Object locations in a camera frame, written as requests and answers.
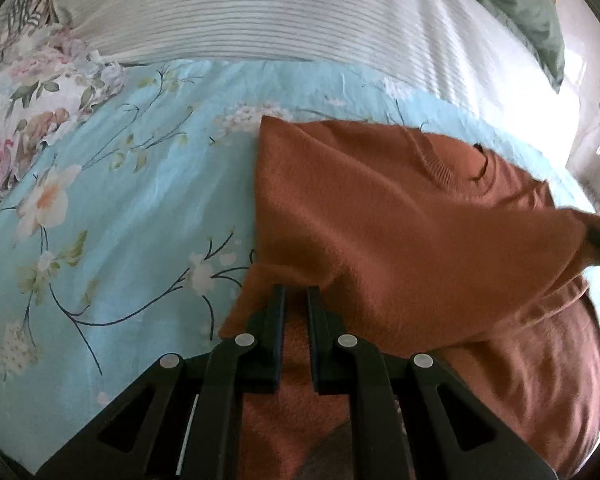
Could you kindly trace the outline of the pink floral white pillowcase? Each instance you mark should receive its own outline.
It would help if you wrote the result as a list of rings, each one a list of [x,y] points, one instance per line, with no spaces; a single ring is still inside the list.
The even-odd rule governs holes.
[[[0,200],[50,148],[120,93],[122,66],[68,28],[23,36],[0,66]]]

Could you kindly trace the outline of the rust orange knit sweater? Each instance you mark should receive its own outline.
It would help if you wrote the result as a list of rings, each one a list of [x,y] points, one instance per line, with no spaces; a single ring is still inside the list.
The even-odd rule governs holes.
[[[432,352],[562,478],[600,433],[596,214],[479,145],[364,122],[261,122],[256,260],[220,334],[276,284],[383,352]]]

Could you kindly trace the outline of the light blue floral bedsheet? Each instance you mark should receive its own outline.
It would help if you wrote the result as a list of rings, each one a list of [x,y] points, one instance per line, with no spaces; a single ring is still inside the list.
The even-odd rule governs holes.
[[[35,472],[159,356],[219,340],[253,250],[261,119],[420,127],[590,210],[531,136],[335,62],[175,61],[45,150],[0,206],[0,451]]]

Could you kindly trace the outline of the white striped pillow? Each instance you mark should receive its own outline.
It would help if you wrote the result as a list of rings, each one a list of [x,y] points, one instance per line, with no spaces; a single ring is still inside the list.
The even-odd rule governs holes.
[[[477,0],[52,0],[122,64],[176,58],[365,65],[469,110],[565,165],[578,126],[513,26]]]

